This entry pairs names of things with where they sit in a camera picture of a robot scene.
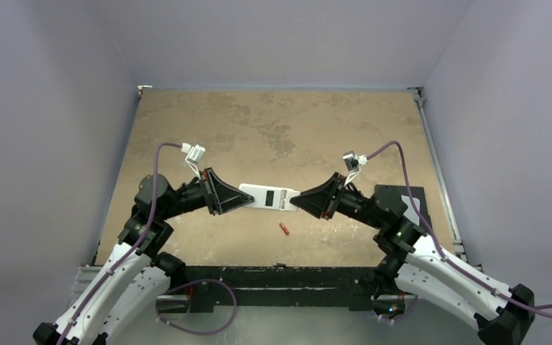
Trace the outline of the white red remote control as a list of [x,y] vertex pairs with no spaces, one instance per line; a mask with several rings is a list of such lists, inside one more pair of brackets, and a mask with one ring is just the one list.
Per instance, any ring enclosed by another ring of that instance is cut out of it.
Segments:
[[297,211],[290,199],[300,195],[300,191],[291,188],[241,183],[239,190],[253,197],[247,208],[270,211]]

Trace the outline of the red AAA battery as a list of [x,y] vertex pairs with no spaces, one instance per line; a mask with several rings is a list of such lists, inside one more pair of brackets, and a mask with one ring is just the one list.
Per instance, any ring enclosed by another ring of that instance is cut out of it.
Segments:
[[286,225],[284,225],[284,223],[279,223],[279,226],[280,226],[280,228],[282,229],[282,231],[283,231],[287,236],[290,235],[290,231],[288,230],[288,228],[286,227]]

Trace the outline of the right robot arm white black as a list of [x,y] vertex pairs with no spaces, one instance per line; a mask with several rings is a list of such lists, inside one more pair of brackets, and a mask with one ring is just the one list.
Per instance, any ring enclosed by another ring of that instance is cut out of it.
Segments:
[[426,226],[405,212],[400,190],[376,185],[370,197],[344,185],[334,173],[290,203],[318,219],[336,213],[378,230],[373,239],[385,253],[374,281],[383,292],[396,288],[431,302],[472,327],[484,344],[521,344],[535,320],[533,291],[489,277],[436,244]]

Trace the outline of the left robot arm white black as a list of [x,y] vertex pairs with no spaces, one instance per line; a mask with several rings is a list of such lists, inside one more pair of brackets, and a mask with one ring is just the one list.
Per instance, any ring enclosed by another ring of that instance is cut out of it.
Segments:
[[178,189],[161,174],[147,176],[107,262],[61,317],[36,328],[35,343],[115,344],[160,294],[176,294],[188,286],[185,263],[162,250],[173,232],[168,219],[200,208],[221,215],[253,201],[211,168]]

